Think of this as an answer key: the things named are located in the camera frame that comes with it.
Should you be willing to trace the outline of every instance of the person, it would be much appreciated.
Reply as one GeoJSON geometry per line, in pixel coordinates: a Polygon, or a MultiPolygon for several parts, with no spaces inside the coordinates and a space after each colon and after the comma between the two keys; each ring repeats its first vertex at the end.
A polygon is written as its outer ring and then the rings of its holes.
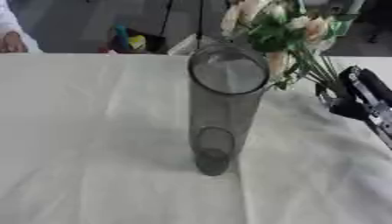
{"type": "Polygon", "coordinates": [[[0,0],[0,53],[42,53],[20,26],[7,0],[0,0]]]}

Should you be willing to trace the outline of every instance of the flower bouquet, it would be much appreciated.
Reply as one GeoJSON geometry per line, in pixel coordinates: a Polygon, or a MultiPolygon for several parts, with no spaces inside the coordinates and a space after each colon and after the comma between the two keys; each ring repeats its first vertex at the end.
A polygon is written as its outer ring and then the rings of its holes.
{"type": "Polygon", "coordinates": [[[234,0],[221,28],[225,37],[245,35],[253,49],[265,53],[275,87],[307,79],[344,97],[347,91],[333,63],[319,55],[334,44],[344,22],[355,18],[307,10],[303,0],[234,0]]]}

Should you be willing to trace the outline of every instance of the hand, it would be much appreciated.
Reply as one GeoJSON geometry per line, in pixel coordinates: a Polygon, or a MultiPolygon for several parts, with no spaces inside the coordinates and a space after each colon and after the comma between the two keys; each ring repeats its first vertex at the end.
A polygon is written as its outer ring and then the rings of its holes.
{"type": "Polygon", "coordinates": [[[0,42],[1,53],[26,53],[27,47],[20,38],[19,33],[9,31],[0,42]]]}

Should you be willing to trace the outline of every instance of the white sleeve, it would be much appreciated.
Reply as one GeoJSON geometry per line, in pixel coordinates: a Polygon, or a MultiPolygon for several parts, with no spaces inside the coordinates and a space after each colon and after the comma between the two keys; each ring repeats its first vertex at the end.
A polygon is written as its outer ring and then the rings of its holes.
{"type": "Polygon", "coordinates": [[[21,33],[22,28],[14,13],[10,10],[7,0],[0,0],[0,37],[12,31],[21,33]]]}

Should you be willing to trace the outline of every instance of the floor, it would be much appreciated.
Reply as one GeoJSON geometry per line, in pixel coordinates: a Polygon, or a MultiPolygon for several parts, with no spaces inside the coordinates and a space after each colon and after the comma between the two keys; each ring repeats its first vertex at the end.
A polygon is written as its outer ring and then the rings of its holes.
{"type": "MultiPolygon", "coordinates": [[[[159,34],[168,0],[12,0],[11,8],[24,27],[47,53],[96,53],[107,39],[111,25],[127,25],[141,32],[159,34]]],[[[204,32],[218,36],[224,1],[205,0],[204,32]]],[[[164,35],[168,45],[194,33],[199,1],[174,0],[164,35]]],[[[328,54],[334,56],[392,56],[392,34],[379,43],[366,41],[368,24],[354,24],[328,54]]]]}

